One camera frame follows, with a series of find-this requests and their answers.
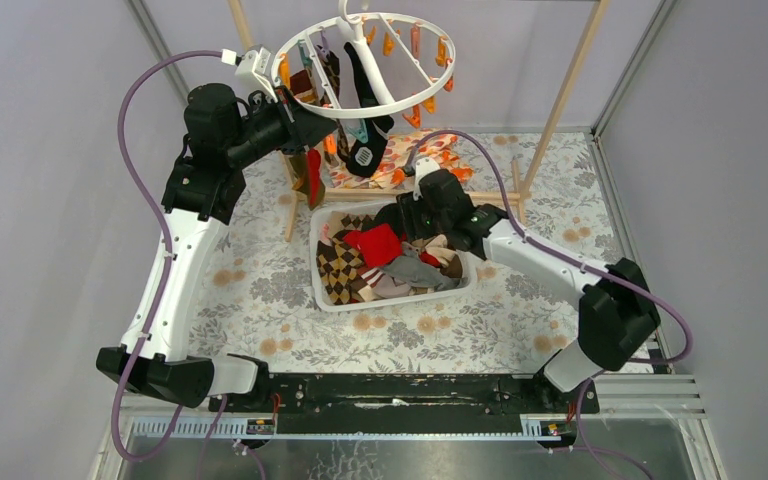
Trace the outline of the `orange clothes peg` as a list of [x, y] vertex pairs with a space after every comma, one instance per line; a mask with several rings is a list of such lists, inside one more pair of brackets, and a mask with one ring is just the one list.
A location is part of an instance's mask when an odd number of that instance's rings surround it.
[[328, 134], [323, 139], [323, 150], [327, 155], [330, 155], [330, 156], [337, 155], [337, 143], [336, 143], [336, 138], [334, 134]]

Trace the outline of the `red sock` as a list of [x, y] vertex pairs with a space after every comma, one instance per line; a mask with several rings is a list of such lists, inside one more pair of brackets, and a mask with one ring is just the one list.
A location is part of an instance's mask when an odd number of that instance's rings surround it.
[[403, 254], [401, 239], [388, 224], [368, 231], [349, 231], [343, 236], [343, 241], [356, 249], [370, 268], [387, 265]]
[[324, 200], [325, 185], [321, 178], [322, 157], [318, 150], [306, 152], [306, 176], [308, 181], [307, 205], [310, 210], [318, 207]]

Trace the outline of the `white round clip hanger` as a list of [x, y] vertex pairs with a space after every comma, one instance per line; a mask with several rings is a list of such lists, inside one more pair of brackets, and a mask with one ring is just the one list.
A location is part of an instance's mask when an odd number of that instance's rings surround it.
[[[369, 32], [365, 29], [370, 22], [374, 27], [380, 26], [393, 43], [393, 48], [407, 57], [409, 70], [416, 73], [422, 81], [423, 88], [404, 98], [396, 98], [385, 81], [379, 66], [377, 55], [367, 41]], [[334, 28], [341, 38], [349, 43], [358, 55], [360, 72], [366, 75], [373, 97], [378, 102], [372, 107], [346, 108], [339, 99], [333, 100], [329, 106], [316, 106], [304, 103], [303, 106], [311, 112], [335, 120], [371, 119], [383, 115], [401, 113], [412, 107], [420, 106], [435, 98], [439, 91], [451, 91], [454, 84], [455, 66], [458, 60], [457, 50], [451, 37], [440, 27], [430, 21], [415, 16], [390, 13], [363, 11], [351, 13], [347, 1], [337, 3], [337, 15], [320, 21], [290, 37], [274, 55], [274, 60], [268, 73], [268, 78], [275, 87], [287, 86], [281, 78], [280, 61], [284, 54], [289, 55], [299, 43], [304, 45], [312, 59], [317, 76], [325, 78], [325, 73], [314, 51], [312, 36]], [[437, 54], [434, 64], [437, 73], [429, 72], [423, 63], [422, 53], [423, 34], [428, 33], [436, 38]]]

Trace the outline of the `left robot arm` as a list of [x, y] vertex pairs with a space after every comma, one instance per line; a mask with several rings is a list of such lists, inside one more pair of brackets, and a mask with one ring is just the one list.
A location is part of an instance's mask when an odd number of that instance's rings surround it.
[[161, 202], [161, 237], [149, 281], [117, 346], [103, 347], [97, 369], [125, 390], [188, 408], [231, 394], [248, 411], [269, 401], [265, 362], [244, 355], [189, 352], [195, 293], [246, 187], [244, 170], [275, 151], [306, 153], [337, 128], [285, 87], [237, 97], [228, 85], [193, 89], [187, 133]]

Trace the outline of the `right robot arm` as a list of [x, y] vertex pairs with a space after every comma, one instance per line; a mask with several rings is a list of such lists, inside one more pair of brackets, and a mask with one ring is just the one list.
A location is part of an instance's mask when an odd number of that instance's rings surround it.
[[576, 309], [576, 339], [544, 364], [543, 378], [533, 386], [543, 410], [561, 410], [586, 379], [620, 370], [660, 326], [636, 263], [598, 262], [532, 234], [506, 210], [474, 204], [447, 170], [420, 175], [413, 191], [397, 196], [396, 206], [408, 239], [443, 235], [456, 251], [522, 273]]

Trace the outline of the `hanging green striped sock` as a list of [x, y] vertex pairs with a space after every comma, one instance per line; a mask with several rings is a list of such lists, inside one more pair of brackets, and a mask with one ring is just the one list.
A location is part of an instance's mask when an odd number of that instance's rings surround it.
[[309, 199], [311, 193], [308, 162], [305, 154], [292, 155], [288, 158], [291, 173], [293, 174], [292, 189]]

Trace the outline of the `orange patterned cloth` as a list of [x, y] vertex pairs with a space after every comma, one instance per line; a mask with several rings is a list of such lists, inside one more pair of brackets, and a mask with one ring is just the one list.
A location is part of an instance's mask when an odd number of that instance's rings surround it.
[[[344, 163], [328, 166], [328, 174], [334, 188], [342, 189], [380, 189], [399, 190], [412, 187], [413, 178], [403, 172], [413, 146], [430, 129], [419, 130], [409, 134], [391, 135], [384, 150], [383, 158], [370, 178], [351, 174]], [[414, 160], [431, 158], [442, 168], [451, 171], [461, 183], [470, 180], [474, 170], [455, 151], [454, 146], [458, 137], [445, 134], [424, 143]]]

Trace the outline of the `grey sock in basket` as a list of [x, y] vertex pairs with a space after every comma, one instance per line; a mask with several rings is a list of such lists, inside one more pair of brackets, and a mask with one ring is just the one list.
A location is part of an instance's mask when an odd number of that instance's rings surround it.
[[423, 262], [413, 255], [400, 255], [389, 263], [379, 267], [379, 270], [402, 281], [411, 287], [446, 291], [460, 286], [459, 278], [444, 275], [438, 268]]

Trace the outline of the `teal clothes peg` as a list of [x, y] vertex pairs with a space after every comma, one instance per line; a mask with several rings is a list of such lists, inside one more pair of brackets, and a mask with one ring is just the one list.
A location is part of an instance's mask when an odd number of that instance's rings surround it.
[[343, 128], [345, 130], [345, 133], [353, 137], [357, 142], [360, 142], [360, 143], [368, 142], [369, 131], [366, 126], [366, 121], [364, 119], [359, 119], [356, 125], [344, 123]]

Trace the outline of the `hanging brown argyle sock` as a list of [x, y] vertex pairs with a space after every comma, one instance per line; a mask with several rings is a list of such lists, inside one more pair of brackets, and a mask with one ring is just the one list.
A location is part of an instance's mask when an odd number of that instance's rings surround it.
[[[281, 78], [301, 102], [317, 106], [329, 106], [333, 100], [339, 99], [341, 82], [340, 60], [323, 43], [315, 44], [314, 51], [325, 73], [324, 79], [317, 76], [312, 59], [302, 43], [299, 43], [296, 47], [296, 52], [299, 54], [302, 63], [302, 69], [293, 71], [289, 58], [284, 54], [279, 63]], [[340, 123], [337, 123], [337, 130], [333, 134], [337, 143], [337, 155], [330, 156], [325, 153], [328, 165], [336, 165], [341, 161], [347, 160], [350, 151], [348, 136]]]

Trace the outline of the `white laundry basket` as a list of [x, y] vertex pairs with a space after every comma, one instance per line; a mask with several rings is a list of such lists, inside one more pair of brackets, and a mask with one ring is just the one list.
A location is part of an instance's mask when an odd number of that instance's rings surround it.
[[460, 294], [467, 294], [475, 289], [478, 284], [478, 274], [476, 271], [478, 261], [470, 254], [459, 252], [458, 255], [463, 267], [462, 282], [459, 284], [458, 289], [452, 289], [447, 291], [436, 291], [432, 293], [416, 294], [410, 296], [402, 296], [393, 299], [381, 299], [370, 302], [360, 302], [345, 305], [334, 304], [326, 290], [325, 284], [321, 280], [318, 274], [318, 267], [316, 264], [316, 250], [319, 242], [319, 236], [322, 229], [328, 223], [330, 216], [333, 213], [345, 213], [345, 214], [374, 214], [386, 204], [388, 204], [392, 198], [378, 198], [371, 201], [363, 202], [343, 202], [326, 205], [313, 211], [310, 219], [310, 231], [309, 231], [309, 256], [311, 265], [311, 280], [313, 297], [317, 306], [329, 313], [341, 313], [348, 311], [357, 311], [361, 309], [369, 308], [382, 308], [397, 306], [408, 303], [417, 303], [422, 301], [440, 301], [447, 297], [457, 296]]

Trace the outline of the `floral table cloth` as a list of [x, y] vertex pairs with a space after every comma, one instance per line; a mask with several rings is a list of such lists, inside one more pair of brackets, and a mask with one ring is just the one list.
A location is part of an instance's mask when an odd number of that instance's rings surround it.
[[[474, 288], [451, 298], [325, 312], [314, 299], [307, 208], [284, 238], [283, 161], [258, 162], [246, 179], [196, 297], [193, 355], [248, 355], [275, 372], [530, 373], [577, 336], [572, 306], [492, 262], [473, 261]], [[625, 256], [587, 134], [553, 135], [525, 208], [528, 228], [562, 246], [610, 263]]]

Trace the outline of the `brown argyle sock in basket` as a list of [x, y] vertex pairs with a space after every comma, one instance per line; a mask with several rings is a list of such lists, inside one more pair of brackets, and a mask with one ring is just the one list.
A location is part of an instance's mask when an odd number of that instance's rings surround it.
[[360, 231], [366, 220], [370, 220], [368, 215], [333, 213], [320, 233], [316, 250], [318, 274], [336, 305], [376, 299], [372, 287], [361, 276], [365, 268], [362, 256], [343, 241], [349, 231]]

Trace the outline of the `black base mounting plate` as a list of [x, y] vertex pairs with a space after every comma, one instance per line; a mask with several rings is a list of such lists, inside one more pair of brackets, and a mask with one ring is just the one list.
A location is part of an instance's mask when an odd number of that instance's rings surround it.
[[524, 415], [600, 410], [593, 386], [563, 393], [511, 374], [273, 373], [230, 395], [228, 413], [263, 414], [280, 434], [515, 434]]

